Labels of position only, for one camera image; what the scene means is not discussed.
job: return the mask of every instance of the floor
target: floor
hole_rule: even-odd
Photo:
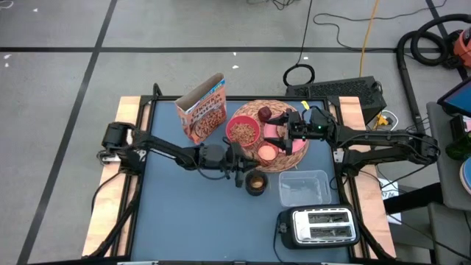
[[[3,264],[80,258],[90,201],[102,167],[95,159],[120,96],[181,95],[216,72],[229,95],[283,95],[283,72],[296,63],[309,1],[279,11],[264,0],[23,0],[0,1],[0,257]],[[410,13],[442,0],[383,0],[377,16]],[[360,54],[336,42],[336,28],[311,22],[317,13],[368,18],[373,0],[314,0],[302,62],[316,82],[358,76]],[[439,15],[471,13],[449,0]],[[424,10],[375,21],[368,47],[394,48],[402,35],[433,19]],[[319,16],[341,27],[341,42],[361,47],[367,22]],[[445,24],[447,32],[464,29]],[[431,30],[440,34],[439,29]],[[433,47],[421,41],[422,48]],[[461,81],[456,70],[406,58],[417,101],[436,101]],[[395,54],[367,53],[364,75],[381,81],[387,110],[411,125]],[[290,83],[308,73],[293,72]],[[391,179],[417,166],[380,166]],[[404,179],[422,187],[436,167]],[[423,255],[405,254],[407,259]]]

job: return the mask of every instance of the wicker plate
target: wicker plate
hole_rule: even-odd
[[[242,107],[240,107],[235,113],[234,116],[240,115],[247,115],[253,117],[260,125],[260,138],[249,147],[244,147],[244,151],[247,156],[260,160],[257,154],[257,146],[263,141],[263,126],[258,119],[257,113],[262,107],[268,106],[272,111],[272,115],[276,116],[277,114],[281,114],[287,108],[291,108],[292,110],[296,110],[294,107],[286,104],[285,102],[277,101],[277,100],[255,100],[249,102]],[[278,153],[278,156],[270,163],[269,166],[259,166],[257,169],[263,172],[282,172],[287,169],[296,166],[301,159],[304,157],[306,152],[308,151],[309,141],[306,142],[306,145],[298,152],[295,152],[293,155],[286,156],[282,152]]]

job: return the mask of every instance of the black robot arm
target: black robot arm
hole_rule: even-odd
[[[219,170],[227,179],[231,172],[236,172],[235,185],[240,188],[243,184],[242,173],[254,169],[259,162],[248,158],[239,143],[231,143],[226,138],[223,141],[228,145],[227,150],[216,144],[180,147],[141,131],[132,124],[113,122],[108,124],[102,146],[110,154],[118,155],[121,170],[130,174],[140,174],[144,155],[155,152],[174,160],[186,170]]]
[[[439,148],[434,138],[419,132],[406,130],[397,131],[365,131],[354,130],[341,126],[331,113],[318,107],[312,109],[309,122],[305,122],[303,114],[286,110],[277,118],[267,121],[269,124],[287,124],[284,138],[265,138],[271,144],[292,153],[294,139],[316,139],[327,141],[333,149],[347,148],[352,145],[388,146],[386,149],[373,149],[368,152],[346,149],[334,152],[336,164],[350,176],[358,175],[365,165],[408,160],[415,164],[428,165],[435,163],[439,156]]]

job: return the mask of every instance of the cable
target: cable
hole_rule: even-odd
[[[371,32],[371,27],[373,25],[373,18],[375,18],[376,11],[378,11],[378,5],[380,4],[380,0],[376,0],[375,7],[373,7],[373,12],[371,14],[371,18],[369,19],[368,29],[366,30],[365,39],[363,41],[363,46],[361,47],[361,57],[360,57],[360,77],[363,74],[363,57],[365,55],[365,48],[366,44],[368,43],[369,33]]]
[[[282,261],[280,256],[278,255],[277,248],[276,248],[276,242],[277,242],[278,226],[280,226],[280,217],[281,217],[281,213],[278,214],[277,222],[275,224],[275,233],[273,234],[273,252],[277,256],[277,259],[281,264],[297,265],[297,263],[294,263],[294,262],[284,262],[284,261]]]
[[[388,191],[398,191],[398,192],[402,192],[402,193],[407,193],[406,191],[403,191],[401,190],[400,188],[393,188],[392,190],[387,190],[387,191],[383,191],[383,188],[386,187],[386,185],[390,185],[390,184],[394,184],[393,182],[391,182],[391,180],[387,179],[386,177],[384,177],[384,179],[388,182],[388,184],[386,185],[383,185],[383,183],[378,179],[378,177],[376,177],[375,175],[369,173],[369,172],[365,172],[363,170],[359,170],[359,172],[362,172],[368,176],[370,176],[372,179],[376,180],[378,182],[378,184],[380,185],[380,188],[381,188],[381,191],[382,192],[388,192]]]
[[[6,3],[6,2],[9,2],[10,5],[9,5],[8,7],[2,7],[2,6],[0,6],[0,10],[2,10],[2,9],[9,9],[10,7],[13,6],[13,1],[8,1],[8,0],[0,1],[0,4]]]
[[[460,256],[460,257],[462,257],[462,258],[466,258],[468,261],[471,261],[471,257],[466,256],[466,255],[464,255],[464,254],[461,254],[461,253],[459,253],[458,251],[452,249],[451,247],[449,247],[449,246],[447,246],[447,245],[445,245],[445,244],[442,244],[442,243],[438,242],[437,240],[431,238],[431,237],[430,237],[429,235],[427,235],[426,233],[423,233],[421,230],[418,230],[418,229],[412,227],[411,225],[408,225],[408,224],[406,224],[405,222],[402,222],[401,220],[397,219],[396,217],[394,217],[394,216],[392,216],[392,215],[390,215],[389,217],[391,217],[391,218],[393,218],[394,220],[398,221],[400,224],[405,225],[406,227],[409,227],[409,228],[411,228],[412,230],[418,232],[419,234],[423,235],[423,236],[426,237],[427,239],[430,239],[433,243],[439,245],[440,247],[444,247],[445,249],[447,249],[447,250],[453,252],[454,254],[456,254],[456,255],[458,255],[458,256]]]
[[[422,119],[420,122],[418,122],[417,124],[412,124],[411,126],[408,126],[405,128],[405,130],[412,130],[414,127],[417,129],[417,125],[420,125],[420,124],[427,124],[429,121],[426,121],[428,120],[428,116],[425,117],[424,119]]]
[[[304,63],[300,64],[302,51],[304,50],[304,42],[306,40],[306,33],[308,32],[309,16],[311,16],[311,7],[312,7],[312,0],[310,0],[310,2],[309,2],[308,18],[306,19],[306,27],[304,28],[304,36],[302,37],[300,57],[298,58],[296,64],[294,66],[288,68],[288,70],[286,70],[285,73],[283,74],[283,84],[285,84],[287,87],[291,86],[288,83],[288,74],[296,68],[306,68],[310,71],[311,78],[309,79],[309,81],[306,82],[306,84],[310,84],[310,83],[314,82],[314,80],[316,79],[316,72],[314,71],[314,68],[312,66],[310,66],[308,64],[304,64]]]
[[[403,175],[402,177],[398,177],[397,179],[393,180],[393,182],[397,182],[397,181],[399,181],[399,180],[405,179],[405,178],[407,178],[407,177],[413,175],[414,173],[417,173],[417,172],[421,171],[422,169],[426,168],[426,167],[429,166],[429,165],[430,165],[430,164],[424,165],[423,167],[421,167],[421,168],[419,168],[419,169],[416,169],[416,170],[414,170],[414,171],[411,172],[411,173],[405,174],[405,175]],[[392,183],[386,184],[385,186],[383,186],[383,188],[385,188],[385,187],[387,187],[387,186],[389,186],[389,185],[391,185],[391,184],[392,184]]]
[[[93,213],[93,208],[95,207],[95,200],[96,200],[96,195],[100,192],[100,190],[107,185],[111,180],[114,180],[116,177],[118,177],[121,173],[123,172],[118,172],[111,176],[109,179],[105,180],[98,188],[95,190],[95,193],[93,194],[93,197],[91,199],[91,213]]]
[[[330,187],[333,191],[337,191],[337,190],[338,190],[337,188],[334,188],[334,187],[332,186],[332,182],[333,182],[333,180],[335,180],[335,179],[336,179],[336,177],[333,177],[333,178],[331,178],[330,181],[329,181],[329,187]],[[345,186],[345,184],[347,183],[347,181],[348,181],[348,177],[345,177],[345,181],[342,183],[342,185]]]
[[[381,176],[383,176],[383,178],[384,178],[385,180],[388,180],[389,183],[392,182],[388,177],[386,177],[386,175],[383,174],[383,172],[381,172],[380,167],[379,167],[378,165],[375,165],[375,168],[376,168],[376,170],[378,171],[378,173],[379,173]],[[404,190],[402,190],[402,189],[400,189],[400,188],[397,188],[397,191],[400,191],[400,192],[402,192],[402,193],[404,193],[404,194],[407,193],[407,191],[404,191]]]
[[[281,11],[281,10],[284,10],[285,7],[289,6],[290,4],[293,4],[294,1],[296,0],[288,0],[286,3],[285,3],[285,0],[283,0],[283,3],[279,2],[278,0],[273,0],[272,2],[277,7],[277,9]]]
[[[463,211],[464,214],[464,221],[466,221],[466,225],[468,226],[468,231],[470,232],[471,236],[471,225],[470,222],[468,221],[468,215],[466,214],[466,211]]]
[[[378,20],[392,20],[392,19],[396,19],[396,18],[399,18],[399,17],[403,17],[403,16],[408,16],[408,15],[415,15],[421,11],[424,11],[424,10],[430,10],[430,9],[436,9],[436,8],[439,8],[439,7],[443,7],[445,4],[446,4],[447,0],[444,0],[443,4],[439,5],[439,6],[435,6],[435,7],[432,7],[432,8],[421,8],[419,10],[416,10],[412,13],[405,13],[405,14],[399,14],[399,15],[395,15],[395,16],[392,16],[392,17],[388,17],[388,18],[381,18],[381,17],[375,17],[373,19],[378,19]],[[330,16],[330,17],[334,17],[334,18],[341,18],[341,19],[345,19],[345,20],[348,20],[348,21],[353,21],[353,22],[358,22],[358,21],[369,21],[370,18],[359,18],[359,19],[354,19],[354,18],[347,18],[347,17],[344,17],[344,16],[341,16],[341,15],[333,15],[333,14],[330,14],[330,13],[318,13],[316,14],[314,17],[313,17],[313,22],[316,24],[316,25],[320,25],[320,26],[334,26],[337,28],[337,36],[336,36],[336,40],[337,40],[337,44],[350,50],[350,51],[353,51],[353,52],[361,52],[361,49],[358,49],[358,48],[353,48],[351,46],[348,46],[346,44],[343,44],[341,41],[340,41],[340,26],[338,24],[335,24],[335,23],[330,23],[330,22],[317,22],[316,21],[316,17],[320,16],[320,15],[325,15],[325,16]],[[369,48],[369,49],[366,49],[367,52],[375,52],[375,51],[393,51],[393,52],[396,52],[397,51],[397,48]],[[412,56],[408,55],[408,54],[405,54],[405,56],[407,57],[410,57],[411,59],[414,59]]]
[[[107,165],[109,164],[110,162],[108,161],[103,161],[104,158],[112,158],[114,157],[115,155],[114,154],[111,154],[110,152],[108,152],[108,150],[106,149],[103,149],[103,150],[100,150],[96,153],[96,159],[98,159],[98,161],[100,162],[100,164],[102,166],[104,165]]]

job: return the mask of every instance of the clear plastic container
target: clear plastic container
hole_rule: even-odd
[[[329,180],[322,170],[281,172],[280,201],[285,207],[329,204]]]

